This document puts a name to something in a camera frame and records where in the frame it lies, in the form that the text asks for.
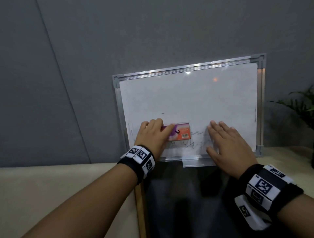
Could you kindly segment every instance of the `whiteboard frame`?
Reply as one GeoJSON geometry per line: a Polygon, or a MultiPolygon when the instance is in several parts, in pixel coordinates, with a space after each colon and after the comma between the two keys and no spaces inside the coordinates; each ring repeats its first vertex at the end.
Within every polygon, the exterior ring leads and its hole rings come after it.
{"type": "MultiPolygon", "coordinates": [[[[120,119],[120,126],[122,136],[125,141],[125,150],[129,149],[129,140],[127,135],[127,125],[125,122],[120,82],[124,80],[132,80],[137,78],[149,78],[152,76],[159,76],[165,74],[182,73],[187,71],[195,71],[209,68],[224,67],[237,64],[257,63],[257,131],[256,131],[256,157],[263,155],[263,138],[264,138],[264,91],[265,91],[265,70],[266,70],[266,54],[255,54],[251,56],[244,56],[232,59],[210,61],[206,63],[197,63],[184,66],[177,66],[171,68],[163,68],[156,70],[148,70],[137,73],[117,74],[112,76],[113,86],[116,93],[116,101],[120,119]]],[[[207,155],[194,155],[194,156],[172,156],[162,157],[160,161],[180,161],[180,160],[199,160],[202,161],[209,158],[207,155]]]]}

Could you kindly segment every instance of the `hand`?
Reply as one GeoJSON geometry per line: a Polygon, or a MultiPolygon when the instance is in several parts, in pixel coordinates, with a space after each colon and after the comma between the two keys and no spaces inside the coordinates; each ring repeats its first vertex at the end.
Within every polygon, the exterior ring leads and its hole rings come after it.
{"type": "Polygon", "coordinates": [[[153,119],[150,122],[142,122],[134,143],[134,145],[143,145],[150,149],[156,161],[164,151],[166,141],[175,124],[172,123],[161,131],[162,126],[163,122],[160,118],[153,119]]]}
{"type": "Polygon", "coordinates": [[[258,164],[254,153],[246,141],[233,127],[224,122],[211,121],[208,132],[219,149],[217,153],[212,147],[207,147],[207,153],[215,164],[230,176],[239,179],[252,165],[258,164]]]}

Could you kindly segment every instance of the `wooden trim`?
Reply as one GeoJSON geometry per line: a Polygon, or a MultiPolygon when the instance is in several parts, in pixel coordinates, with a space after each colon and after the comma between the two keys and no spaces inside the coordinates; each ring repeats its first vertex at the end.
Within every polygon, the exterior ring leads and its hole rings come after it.
{"type": "Polygon", "coordinates": [[[147,222],[146,199],[143,182],[135,187],[135,201],[138,214],[138,229],[140,238],[149,238],[150,236],[147,222]]]}

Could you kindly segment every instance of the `whiteboard eraser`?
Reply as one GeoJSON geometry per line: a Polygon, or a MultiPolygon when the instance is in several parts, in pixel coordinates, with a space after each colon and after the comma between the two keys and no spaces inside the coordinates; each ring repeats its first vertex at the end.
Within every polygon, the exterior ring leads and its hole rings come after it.
{"type": "Polygon", "coordinates": [[[191,139],[190,124],[189,123],[179,123],[176,124],[168,137],[168,141],[176,140],[188,140],[191,139]]]}

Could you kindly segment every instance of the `person's left hand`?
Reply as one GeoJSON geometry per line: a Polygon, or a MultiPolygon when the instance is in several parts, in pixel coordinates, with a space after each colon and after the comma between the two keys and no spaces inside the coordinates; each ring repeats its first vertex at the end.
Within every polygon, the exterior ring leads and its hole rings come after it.
{"type": "Polygon", "coordinates": [[[134,145],[143,145],[150,149],[156,161],[159,160],[164,151],[166,141],[175,124],[172,123],[161,131],[162,126],[161,118],[150,120],[150,122],[142,122],[134,143],[134,145]]]}

